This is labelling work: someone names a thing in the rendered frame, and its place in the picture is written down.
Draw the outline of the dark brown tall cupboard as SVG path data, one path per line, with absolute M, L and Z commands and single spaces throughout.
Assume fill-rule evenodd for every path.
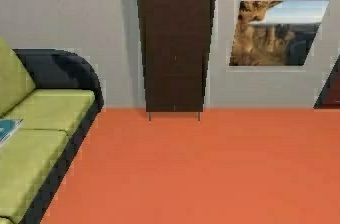
M 204 108 L 215 0 L 137 0 L 146 112 Z

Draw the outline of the framed landscape picture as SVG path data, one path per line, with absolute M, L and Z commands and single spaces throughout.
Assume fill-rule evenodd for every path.
M 303 66 L 329 0 L 241 0 L 229 65 Z

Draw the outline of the green and black sofa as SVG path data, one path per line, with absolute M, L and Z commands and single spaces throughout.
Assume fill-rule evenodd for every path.
M 23 120 L 0 147 L 0 224 L 41 223 L 103 105 L 81 56 L 0 37 L 0 119 Z

